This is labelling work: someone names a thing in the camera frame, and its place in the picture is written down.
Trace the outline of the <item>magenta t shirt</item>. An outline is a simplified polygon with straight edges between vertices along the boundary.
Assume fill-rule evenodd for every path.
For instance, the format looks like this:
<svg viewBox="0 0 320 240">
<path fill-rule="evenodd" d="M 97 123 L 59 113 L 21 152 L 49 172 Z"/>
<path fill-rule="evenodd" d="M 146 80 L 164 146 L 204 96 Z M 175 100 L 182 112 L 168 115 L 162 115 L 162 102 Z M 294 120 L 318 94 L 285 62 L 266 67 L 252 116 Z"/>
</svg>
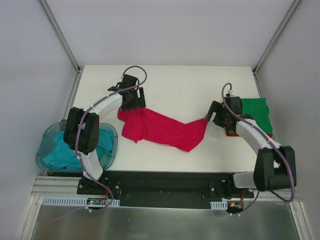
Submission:
<svg viewBox="0 0 320 240">
<path fill-rule="evenodd" d="M 121 135 L 135 143 L 146 140 L 190 152 L 204 139 L 208 122 L 203 118 L 183 123 L 148 108 L 118 110 L 124 122 Z"/>
</svg>

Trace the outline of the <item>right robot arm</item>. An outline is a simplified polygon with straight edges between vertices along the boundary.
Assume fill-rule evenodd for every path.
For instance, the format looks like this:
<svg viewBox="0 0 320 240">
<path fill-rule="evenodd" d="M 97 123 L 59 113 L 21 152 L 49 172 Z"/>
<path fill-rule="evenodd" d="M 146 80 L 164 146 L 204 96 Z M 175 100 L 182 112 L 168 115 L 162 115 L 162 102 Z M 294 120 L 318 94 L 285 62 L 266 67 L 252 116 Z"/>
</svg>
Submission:
<svg viewBox="0 0 320 240">
<path fill-rule="evenodd" d="M 252 172 L 238 172 L 225 184 L 225 192 L 237 197 L 243 188 L 261 192 L 292 189 L 297 185 L 296 156 L 290 146 L 274 141 L 249 113 L 243 113 L 238 96 L 225 96 L 223 102 L 212 101 L 205 120 L 242 137 L 256 154 Z"/>
</svg>

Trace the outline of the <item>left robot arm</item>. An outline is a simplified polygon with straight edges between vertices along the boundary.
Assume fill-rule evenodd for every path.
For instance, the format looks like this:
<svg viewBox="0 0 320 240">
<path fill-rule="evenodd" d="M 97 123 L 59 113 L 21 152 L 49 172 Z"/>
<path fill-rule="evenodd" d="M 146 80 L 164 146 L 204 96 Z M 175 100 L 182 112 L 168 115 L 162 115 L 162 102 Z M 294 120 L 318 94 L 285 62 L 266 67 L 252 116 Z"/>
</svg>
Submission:
<svg viewBox="0 0 320 240">
<path fill-rule="evenodd" d="M 114 110 L 146 107 L 141 84 L 137 77 L 123 74 L 121 82 L 110 87 L 106 96 L 88 107 L 72 107 L 69 110 L 63 141 L 79 159 L 83 175 L 90 180 L 88 188 L 96 195 L 102 194 L 106 188 L 105 181 L 100 179 L 104 170 L 96 150 L 100 139 L 100 121 Z"/>
</svg>

